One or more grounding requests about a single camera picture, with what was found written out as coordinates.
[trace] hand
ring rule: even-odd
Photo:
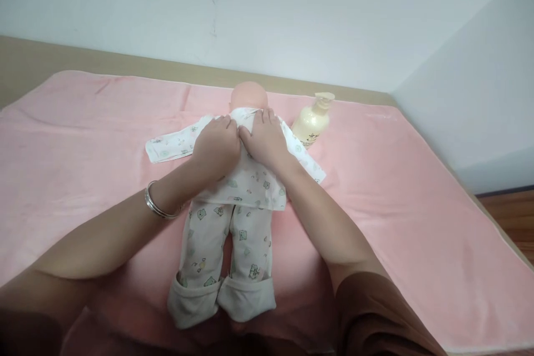
[[[252,134],[240,126],[239,136],[254,160],[275,174],[288,161],[288,157],[293,157],[288,151],[280,120],[271,108],[256,111]]]
[[[211,183],[232,172],[240,155],[238,126],[227,115],[211,120],[200,132],[190,161]]]

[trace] bracelet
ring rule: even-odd
[[[146,205],[149,207],[150,210],[152,210],[156,215],[158,215],[159,217],[165,219],[165,220],[173,220],[175,219],[176,217],[178,217],[178,214],[180,214],[180,212],[182,211],[182,208],[184,207],[184,205],[181,205],[180,208],[178,209],[178,211],[176,212],[175,215],[172,215],[172,214],[167,214],[165,213],[163,210],[161,210],[158,206],[156,206],[154,204],[154,202],[152,201],[152,198],[150,197],[150,192],[149,192],[149,189],[150,187],[152,186],[152,184],[156,182],[156,181],[152,181],[151,183],[149,183],[149,185],[146,187],[145,189],[145,202],[146,202]]]

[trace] printed baby shirt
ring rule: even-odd
[[[230,116],[235,119],[238,126],[244,125],[252,132],[256,111],[255,108],[236,108]],[[196,138],[213,118],[215,117],[204,116],[199,122],[179,132],[149,140],[145,149],[150,161],[158,163],[191,155]],[[297,158],[313,179],[318,183],[323,182],[326,177],[325,172],[310,157],[287,124],[282,119],[280,122],[289,152]],[[271,171],[248,154],[243,144],[241,144],[241,158],[232,173],[218,182],[215,188],[204,190],[195,199],[209,203],[235,204],[278,211],[284,210],[286,204],[285,187]]]

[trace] wooden floor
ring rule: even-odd
[[[534,264],[534,190],[480,197],[479,201]]]

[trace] lotion bottle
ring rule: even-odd
[[[328,109],[335,99],[332,93],[316,93],[315,103],[304,107],[299,117],[293,123],[291,130],[304,147],[308,148],[317,140],[319,135],[328,127],[330,117]]]

